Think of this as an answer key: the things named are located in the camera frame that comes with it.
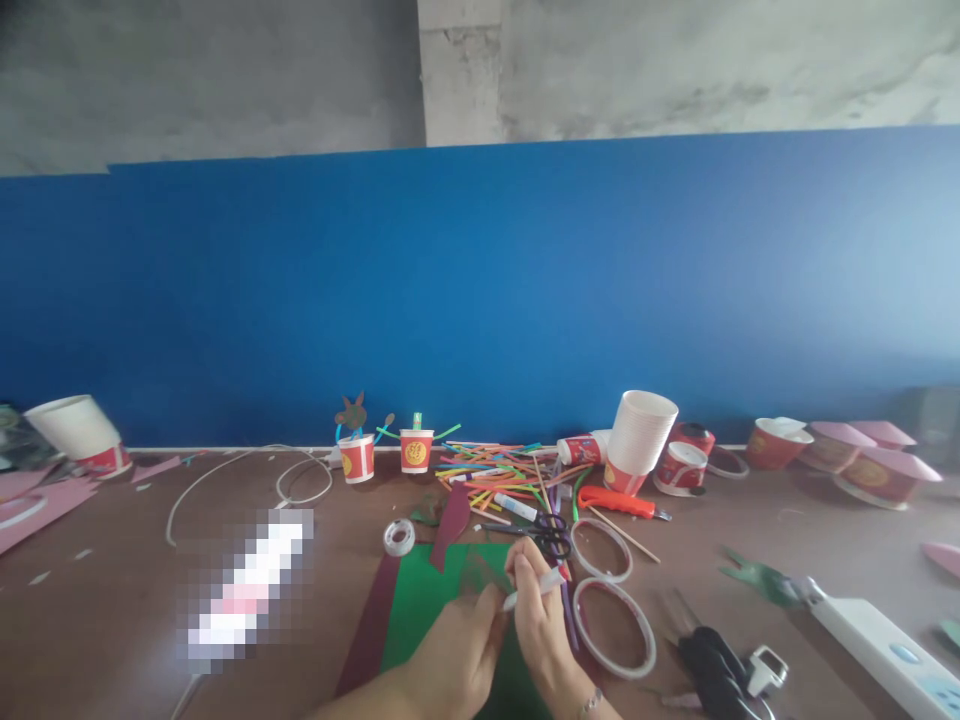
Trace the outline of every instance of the power strip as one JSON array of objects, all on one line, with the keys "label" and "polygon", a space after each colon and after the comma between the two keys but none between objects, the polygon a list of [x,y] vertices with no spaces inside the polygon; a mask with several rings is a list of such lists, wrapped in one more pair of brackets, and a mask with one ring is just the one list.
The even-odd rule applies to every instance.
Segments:
[{"label": "power strip", "polygon": [[960,681],[869,602],[824,597],[810,610],[914,720],[960,720]]}]

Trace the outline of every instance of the pile of straws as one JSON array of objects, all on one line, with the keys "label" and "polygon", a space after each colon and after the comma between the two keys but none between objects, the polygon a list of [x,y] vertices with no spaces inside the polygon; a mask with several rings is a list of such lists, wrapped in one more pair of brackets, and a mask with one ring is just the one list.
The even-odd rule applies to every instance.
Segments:
[{"label": "pile of straws", "polygon": [[[540,443],[533,445],[498,445],[495,443],[443,443],[449,455],[440,457],[437,465],[437,478],[450,490],[453,480],[462,480],[470,488],[470,508],[494,522],[510,525],[511,521],[489,511],[503,512],[503,508],[494,501],[494,495],[501,493],[521,500],[533,500],[547,512],[554,512],[557,506],[556,487],[580,474],[577,482],[583,482],[590,474],[592,465],[578,465],[562,470],[555,447],[544,447]],[[553,468],[549,479],[543,480],[541,468]]]}]

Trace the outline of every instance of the human hand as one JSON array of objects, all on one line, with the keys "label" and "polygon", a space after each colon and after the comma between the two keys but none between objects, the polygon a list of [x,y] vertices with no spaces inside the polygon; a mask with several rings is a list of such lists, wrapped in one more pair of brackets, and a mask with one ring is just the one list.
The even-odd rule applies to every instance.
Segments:
[{"label": "human hand", "polygon": [[553,716],[570,716],[591,697],[594,685],[570,649],[561,590],[556,587],[540,595],[540,578],[550,566],[528,537],[510,548],[505,570],[517,589],[514,618],[530,676]]},{"label": "human hand", "polygon": [[403,666],[403,690],[424,720],[468,720],[480,712],[507,628],[503,599],[488,585],[476,604],[447,603]]}]

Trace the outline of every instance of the orange box cutter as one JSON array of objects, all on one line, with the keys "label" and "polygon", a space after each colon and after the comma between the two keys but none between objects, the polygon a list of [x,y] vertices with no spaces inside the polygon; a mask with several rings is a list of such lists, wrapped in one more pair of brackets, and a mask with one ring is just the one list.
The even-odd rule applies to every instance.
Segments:
[{"label": "orange box cutter", "polygon": [[577,504],[582,508],[602,507],[607,510],[617,510],[619,512],[629,513],[630,515],[636,515],[637,517],[646,518],[647,520],[650,518],[673,520],[673,516],[670,515],[670,513],[658,509],[657,506],[651,502],[640,500],[630,495],[624,495],[623,493],[618,493],[613,490],[607,490],[606,488],[597,487],[596,485],[588,485],[580,488],[580,492],[577,495]]}]

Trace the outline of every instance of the blue wall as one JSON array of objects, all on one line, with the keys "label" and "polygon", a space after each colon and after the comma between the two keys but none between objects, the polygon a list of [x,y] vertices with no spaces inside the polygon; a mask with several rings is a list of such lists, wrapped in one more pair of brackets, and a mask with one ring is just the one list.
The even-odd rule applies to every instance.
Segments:
[{"label": "blue wall", "polygon": [[126,165],[0,180],[0,397],[131,445],[329,444],[340,395],[461,437],[743,441],[960,382],[960,128]]}]

